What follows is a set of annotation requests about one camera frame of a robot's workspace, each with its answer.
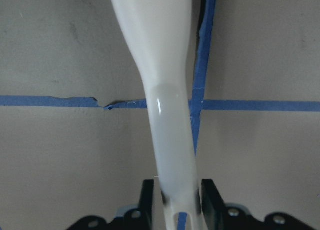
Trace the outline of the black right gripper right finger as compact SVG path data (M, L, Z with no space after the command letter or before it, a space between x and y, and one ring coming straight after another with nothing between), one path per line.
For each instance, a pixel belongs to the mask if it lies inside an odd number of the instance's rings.
M208 228L224 227L225 203L212 179L201 181L202 213Z

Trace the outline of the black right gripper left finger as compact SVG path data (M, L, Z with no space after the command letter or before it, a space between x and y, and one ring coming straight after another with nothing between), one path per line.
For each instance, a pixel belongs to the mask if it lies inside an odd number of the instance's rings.
M145 225L153 224L153 200L154 200L154 180L146 179L142 183L139 199L139 210L145 221Z

